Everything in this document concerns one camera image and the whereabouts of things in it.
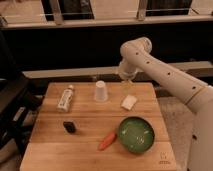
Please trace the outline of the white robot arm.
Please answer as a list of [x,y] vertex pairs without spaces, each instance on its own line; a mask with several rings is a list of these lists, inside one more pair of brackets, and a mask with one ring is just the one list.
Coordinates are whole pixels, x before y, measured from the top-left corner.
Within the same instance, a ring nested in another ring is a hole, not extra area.
[[133,80],[140,69],[184,103],[195,114],[187,169],[213,171],[213,86],[154,58],[151,50],[147,37],[123,43],[120,78]]

